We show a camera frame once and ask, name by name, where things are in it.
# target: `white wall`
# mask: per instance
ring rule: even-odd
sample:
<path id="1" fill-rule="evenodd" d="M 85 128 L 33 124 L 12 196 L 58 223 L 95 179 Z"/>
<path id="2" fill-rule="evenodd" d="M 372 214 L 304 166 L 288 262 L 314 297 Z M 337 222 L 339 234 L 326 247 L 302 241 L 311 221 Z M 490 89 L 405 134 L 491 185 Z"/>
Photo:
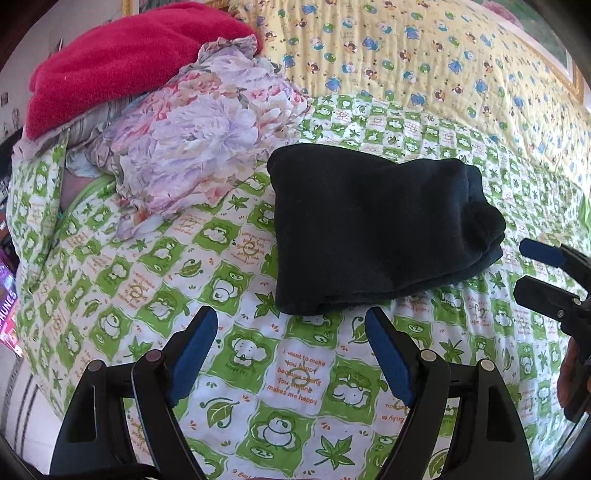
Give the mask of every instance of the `white wall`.
<path id="1" fill-rule="evenodd" d="M 0 107 L 0 142 L 20 128 L 30 98 L 28 82 L 35 68 L 54 50 L 80 34 L 121 16 L 121 0 L 59 0 L 21 40 L 0 72 L 0 95 L 8 92 L 8 104 Z M 19 112 L 14 125 L 13 110 Z"/>

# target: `gold frame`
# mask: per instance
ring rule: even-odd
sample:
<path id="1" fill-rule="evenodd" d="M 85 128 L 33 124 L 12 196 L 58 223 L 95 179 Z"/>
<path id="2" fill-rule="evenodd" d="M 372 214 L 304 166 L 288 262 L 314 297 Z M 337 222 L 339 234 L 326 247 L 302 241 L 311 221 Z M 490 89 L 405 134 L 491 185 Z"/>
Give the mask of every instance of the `gold frame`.
<path id="1" fill-rule="evenodd" d="M 218 10 L 224 10 L 229 7 L 230 0 L 209 0 L 204 3 L 210 7 L 217 8 Z M 132 0 L 121 0 L 122 17 L 129 17 L 130 15 L 135 15 L 137 13 L 131 11 L 131 4 Z"/>
<path id="2" fill-rule="evenodd" d="M 526 41 L 521 40 L 525 46 L 527 46 L 532 52 L 534 52 L 547 66 L 548 68 L 558 77 L 558 80 L 566 87 L 566 89 L 573 95 L 579 103 L 583 104 L 585 90 L 584 90 L 584 79 L 583 74 L 579 68 L 573 62 L 573 80 L 570 80 L 560 69 L 544 57 L 539 51 L 533 46 L 528 44 Z"/>

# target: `black folded cloth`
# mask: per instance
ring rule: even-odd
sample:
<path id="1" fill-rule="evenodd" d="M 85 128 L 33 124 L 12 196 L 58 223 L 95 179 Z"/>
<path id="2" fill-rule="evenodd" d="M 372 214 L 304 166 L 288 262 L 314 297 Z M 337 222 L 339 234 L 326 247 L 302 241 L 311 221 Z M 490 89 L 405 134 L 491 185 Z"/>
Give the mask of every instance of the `black folded cloth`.
<path id="1" fill-rule="evenodd" d="M 275 150 L 280 311 L 315 315 L 473 277 L 502 256 L 505 220 L 478 168 L 327 145 Z"/>

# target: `screw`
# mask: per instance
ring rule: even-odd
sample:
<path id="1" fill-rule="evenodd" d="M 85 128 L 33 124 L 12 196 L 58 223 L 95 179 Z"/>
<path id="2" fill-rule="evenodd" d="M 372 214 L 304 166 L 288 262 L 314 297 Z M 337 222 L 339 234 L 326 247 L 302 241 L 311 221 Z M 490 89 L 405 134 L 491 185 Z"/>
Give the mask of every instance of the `screw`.
<path id="1" fill-rule="evenodd" d="M 88 364 L 87 369 L 91 372 L 98 372 L 102 366 L 103 362 L 101 362 L 100 360 L 93 360 Z"/>
<path id="2" fill-rule="evenodd" d="M 437 354 L 433 350 L 423 350 L 421 352 L 421 358 L 426 362 L 434 362 L 437 358 Z"/>
<path id="3" fill-rule="evenodd" d="M 487 372 L 492 372 L 495 369 L 495 364 L 487 359 L 484 359 L 482 362 L 480 362 L 480 365 Z"/>
<path id="4" fill-rule="evenodd" d="M 150 350 L 146 353 L 146 360 L 148 362 L 157 362 L 162 357 L 162 352 L 160 350 Z"/>

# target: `cartoon print bedspread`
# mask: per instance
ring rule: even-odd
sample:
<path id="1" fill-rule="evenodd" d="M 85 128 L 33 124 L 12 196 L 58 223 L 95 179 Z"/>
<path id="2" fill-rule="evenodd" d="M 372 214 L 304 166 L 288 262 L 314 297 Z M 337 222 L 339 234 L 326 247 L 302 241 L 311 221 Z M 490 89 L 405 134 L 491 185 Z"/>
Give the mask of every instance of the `cartoon print bedspread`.
<path id="1" fill-rule="evenodd" d="M 589 114 L 465 0 L 232 0 L 310 95 L 364 93 L 460 119 L 590 192 Z"/>
<path id="2" fill-rule="evenodd" d="M 301 129 L 303 141 L 392 161 L 459 157 L 481 169 L 487 197 L 507 221 L 504 257 L 470 281 L 398 299 L 385 311 L 447 361 L 496 362 L 542 473 L 569 428 L 555 392 L 567 338 L 555 322 L 517 306 L 511 291 L 523 274 L 574 285 L 561 271 L 521 258 L 517 245 L 527 236 L 589 252 L 581 190 L 478 130 L 394 102 L 319 98 Z M 15 165 L 8 206 L 14 238 L 23 239 L 19 335 L 56 412 L 63 415 L 89 361 L 137 360 L 209 304 L 219 314 L 219 334 L 193 392 L 175 410 L 208 475 L 372 479 L 405 408 L 367 343 L 368 307 L 307 318 L 277 310 L 274 192 L 265 166 L 216 207 L 192 207 L 156 232 L 119 241 L 109 177 L 91 184 L 56 224 L 60 145 Z M 456 406 L 449 404 L 426 478 L 443 465 Z M 128 419 L 147 461 L 133 408 Z"/>

